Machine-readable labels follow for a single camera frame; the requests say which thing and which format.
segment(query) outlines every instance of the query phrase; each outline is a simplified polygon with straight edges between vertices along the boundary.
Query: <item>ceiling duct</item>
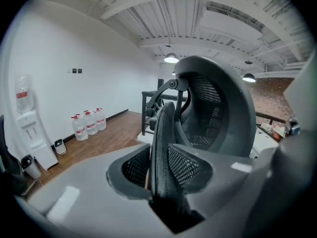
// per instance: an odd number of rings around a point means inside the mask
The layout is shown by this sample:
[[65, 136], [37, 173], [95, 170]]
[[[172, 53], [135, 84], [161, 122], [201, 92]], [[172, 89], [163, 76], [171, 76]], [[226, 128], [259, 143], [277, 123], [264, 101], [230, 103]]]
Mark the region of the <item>ceiling duct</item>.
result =
[[262, 36], [261, 28], [230, 11], [205, 6], [199, 22], [199, 29], [217, 33], [246, 45], [258, 45]]
[[284, 69], [302, 69], [305, 64], [306, 64], [305, 61], [288, 63], [287, 59], [285, 59]]

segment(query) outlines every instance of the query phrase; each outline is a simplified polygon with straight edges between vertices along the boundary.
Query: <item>trash can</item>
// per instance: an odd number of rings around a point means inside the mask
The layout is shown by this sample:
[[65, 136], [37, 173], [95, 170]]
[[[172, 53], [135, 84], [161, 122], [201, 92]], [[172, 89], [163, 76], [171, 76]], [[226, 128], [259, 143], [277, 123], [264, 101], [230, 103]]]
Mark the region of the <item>trash can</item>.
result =
[[33, 179], [40, 178], [41, 172], [31, 155], [22, 158], [21, 166]]
[[66, 153], [66, 147], [64, 145], [63, 140], [59, 139], [59, 140], [55, 141], [54, 147], [55, 147], [56, 152], [59, 155], [63, 155]]

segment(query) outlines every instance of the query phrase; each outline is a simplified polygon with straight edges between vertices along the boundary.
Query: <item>wooden floor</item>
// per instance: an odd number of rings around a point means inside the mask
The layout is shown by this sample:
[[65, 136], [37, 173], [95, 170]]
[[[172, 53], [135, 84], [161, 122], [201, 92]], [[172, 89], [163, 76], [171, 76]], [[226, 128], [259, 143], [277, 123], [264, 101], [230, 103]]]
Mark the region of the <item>wooden floor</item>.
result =
[[42, 170], [40, 178], [43, 184], [68, 169], [70, 166], [87, 158], [140, 144], [137, 136], [141, 133], [141, 114], [125, 112], [107, 122], [107, 127], [87, 140], [76, 138], [65, 143], [66, 154], [57, 156], [59, 163]]

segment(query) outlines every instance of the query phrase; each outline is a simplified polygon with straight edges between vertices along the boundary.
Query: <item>water bottle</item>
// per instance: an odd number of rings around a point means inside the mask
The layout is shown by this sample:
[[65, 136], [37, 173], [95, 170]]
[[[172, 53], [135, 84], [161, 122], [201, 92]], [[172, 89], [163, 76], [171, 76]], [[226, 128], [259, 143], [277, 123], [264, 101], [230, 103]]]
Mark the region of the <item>water bottle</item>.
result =
[[106, 116], [102, 110], [102, 108], [97, 108], [96, 111], [94, 111], [98, 130], [103, 130], [106, 128]]
[[32, 109], [33, 98], [31, 93], [31, 79], [28, 75], [21, 75], [15, 79], [15, 97], [17, 111], [25, 113]]
[[84, 114], [84, 121], [88, 134], [95, 135], [98, 132], [95, 118], [90, 114], [88, 110], [84, 111]]
[[77, 138], [77, 140], [83, 141], [83, 140], [87, 139], [88, 133], [87, 133], [86, 127], [83, 124], [83, 122], [81, 121], [81, 119], [79, 119], [79, 116], [75, 115], [74, 117], [72, 117], [72, 119], [73, 119], [72, 126], [73, 126], [73, 130], [74, 130], [75, 137]]

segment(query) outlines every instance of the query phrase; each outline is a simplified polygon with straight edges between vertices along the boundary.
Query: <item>ceiling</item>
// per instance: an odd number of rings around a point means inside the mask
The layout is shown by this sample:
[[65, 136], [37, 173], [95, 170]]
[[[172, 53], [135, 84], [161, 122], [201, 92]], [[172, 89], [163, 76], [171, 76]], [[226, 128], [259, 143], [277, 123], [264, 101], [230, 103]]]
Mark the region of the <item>ceiling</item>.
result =
[[180, 59], [221, 60], [239, 74], [294, 76], [315, 47], [290, 0], [90, 1], [103, 8], [104, 23], [119, 20], [138, 38], [137, 46], [161, 64], [173, 52]]

